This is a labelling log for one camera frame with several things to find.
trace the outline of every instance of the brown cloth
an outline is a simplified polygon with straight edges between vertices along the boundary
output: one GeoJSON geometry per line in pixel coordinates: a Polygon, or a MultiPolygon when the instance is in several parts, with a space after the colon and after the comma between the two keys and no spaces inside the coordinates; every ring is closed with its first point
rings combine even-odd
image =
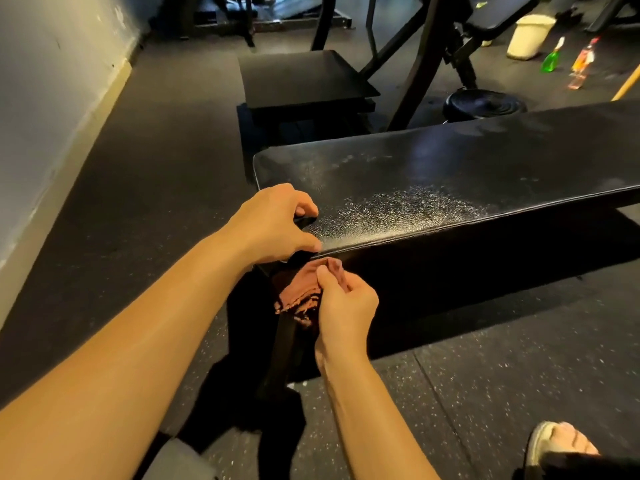
{"type": "Polygon", "coordinates": [[[281,291],[280,301],[275,304],[276,314],[290,311],[293,318],[304,326],[311,326],[317,320],[322,288],[318,283],[316,270],[323,264],[338,279],[342,289],[349,291],[340,259],[322,258],[309,261],[281,291]]]}

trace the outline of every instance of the rubber gym floor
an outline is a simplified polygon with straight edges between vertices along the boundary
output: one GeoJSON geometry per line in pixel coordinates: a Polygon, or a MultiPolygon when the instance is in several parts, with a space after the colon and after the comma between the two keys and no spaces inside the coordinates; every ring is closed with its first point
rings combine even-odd
{"type": "MultiPolygon", "coordinates": [[[[416,3],[378,0],[379,47],[415,12],[416,3]]],[[[587,5],[586,19],[601,3],[587,5]]],[[[338,5],[356,28],[333,29],[326,47],[359,69],[369,58],[367,0],[338,5]]],[[[507,59],[511,31],[478,50],[472,61],[480,87],[518,95],[531,111],[601,102],[638,63],[638,33],[606,31],[594,72],[579,91],[565,87],[572,60],[589,39],[580,27],[556,27],[545,42],[547,53],[567,35],[555,73],[540,73],[540,57],[507,59]]],[[[372,119],[378,128],[394,110],[418,38],[372,79],[382,94],[372,119]]],[[[311,39],[312,31],[255,36],[260,53],[308,50],[311,39]]],[[[252,195],[237,119],[244,102],[241,54],[250,50],[233,37],[152,38],[145,44],[0,333],[0,403],[91,337],[252,195]]],[[[443,65],[411,127],[441,123],[440,105],[459,85],[443,65]]],[[[627,97],[639,96],[636,87],[627,97]]],[[[573,423],[601,452],[640,451],[637,223],[640,209],[629,207],[498,226],[495,245],[468,242],[452,258],[460,276],[465,269],[493,267],[497,277],[481,284],[477,303],[454,304],[420,319],[399,317],[374,364],[443,480],[517,476],[528,434],[540,420],[573,423]],[[521,263],[520,273],[500,274],[514,261],[521,263]]],[[[207,372],[227,354],[222,309],[167,412],[164,433],[180,430],[207,372]]],[[[204,457],[220,480],[259,473],[279,477],[289,460],[293,479],[348,478],[319,378],[293,384],[300,400],[262,435],[224,400],[242,382],[236,376],[214,388],[211,430],[203,423],[204,457]]]]}

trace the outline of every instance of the gray shorts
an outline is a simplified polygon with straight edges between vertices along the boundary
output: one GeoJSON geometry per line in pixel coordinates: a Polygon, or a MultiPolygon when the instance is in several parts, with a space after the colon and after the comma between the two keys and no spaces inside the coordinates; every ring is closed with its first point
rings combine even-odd
{"type": "Polygon", "coordinates": [[[214,480],[216,470],[195,450],[175,438],[160,449],[142,480],[214,480]]]}

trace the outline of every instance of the beige baseboard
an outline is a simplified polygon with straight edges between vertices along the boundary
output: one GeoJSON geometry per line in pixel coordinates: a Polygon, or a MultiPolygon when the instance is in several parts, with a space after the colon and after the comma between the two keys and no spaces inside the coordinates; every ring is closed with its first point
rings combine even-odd
{"type": "Polygon", "coordinates": [[[4,266],[0,263],[0,328],[130,74],[131,64],[125,60],[101,101],[76,131],[62,165],[32,211],[4,266]]]}

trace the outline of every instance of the white bucket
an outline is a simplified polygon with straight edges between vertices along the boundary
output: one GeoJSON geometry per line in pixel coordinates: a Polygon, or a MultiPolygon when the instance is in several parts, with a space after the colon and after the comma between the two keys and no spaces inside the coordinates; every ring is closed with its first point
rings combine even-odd
{"type": "Polygon", "coordinates": [[[516,31],[507,49],[512,59],[528,61],[536,55],[545,41],[556,19],[547,15],[526,15],[516,22],[516,31]]]}

